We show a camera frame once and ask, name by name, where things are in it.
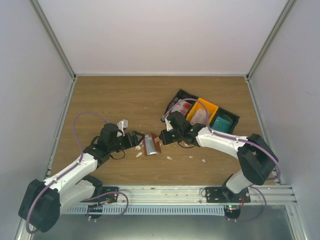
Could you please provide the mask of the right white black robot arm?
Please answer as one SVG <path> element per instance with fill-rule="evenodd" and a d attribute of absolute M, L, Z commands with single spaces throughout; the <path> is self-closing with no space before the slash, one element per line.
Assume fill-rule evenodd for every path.
<path fill-rule="evenodd" d="M 239 161 L 241 170 L 221 186 L 221 196 L 228 203 L 234 202 L 240 192 L 251 185 L 262 186 L 272 171 L 280 166 L 276 155 L 258 134 L 236 136 L 212 130 L 202 123 L 191 124 L 179 111 L 170 113 L 164 122 L 166 129 L 158 136 L 163 145 L 185 142 L 220 151 Z"/>

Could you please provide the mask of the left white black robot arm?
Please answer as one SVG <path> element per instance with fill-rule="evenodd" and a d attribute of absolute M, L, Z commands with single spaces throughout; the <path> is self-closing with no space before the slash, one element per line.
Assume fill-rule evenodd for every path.
<path fill-rule="evenodd" d="M 34 179 L 28 184 L 18 215 L 25 220 L 29 234 L 47 232 L 61 214 L 77 203 L 102 199 L 103 189 L 89 174 L 112 158 L 113 153 L 136 147 L 145 138 L 137 131 L 125 132 L 127 126 L 127 120 L 106 123 L 74 162 L 52 177 Z"/>

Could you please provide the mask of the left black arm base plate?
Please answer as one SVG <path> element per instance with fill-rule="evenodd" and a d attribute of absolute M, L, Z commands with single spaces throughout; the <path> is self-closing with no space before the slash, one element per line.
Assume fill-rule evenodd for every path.
<path fill-rule="evenodd" d="M 82 201 L 82 203 L 88 204 L 85 216 L 89 221 L 99 219 L 108 205 L 118 202 L 118 190 L 119 188 L 116 186 L 101 186 L 94 191 L 92 197 Z"/>

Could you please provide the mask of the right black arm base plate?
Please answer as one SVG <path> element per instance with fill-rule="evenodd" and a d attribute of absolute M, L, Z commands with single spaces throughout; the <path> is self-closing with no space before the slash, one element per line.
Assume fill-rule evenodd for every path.
<path fill-rule="evenodd" d="M 245 203 L 251 202 L 249 189 L 245 188 L 240 193 L 232 193 L 221 186 L 205 187 L 200 192 L 206 198 L 207 203 L 220 204 L 223 206 L 224 216 L 228 220 L 238 220 L 241 209 Z"/>

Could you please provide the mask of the brown leather card holder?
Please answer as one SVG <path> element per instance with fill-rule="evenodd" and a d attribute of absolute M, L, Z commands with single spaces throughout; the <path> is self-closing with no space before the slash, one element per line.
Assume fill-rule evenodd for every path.
<path fill-rule="evenodd" d="M 158 136 L 154 133 L 151 133 L 148 136 L 145 135 L 143 139 L 143 147 L 145 156 L 159 155 L 162 153 L 160 140 Z"/>

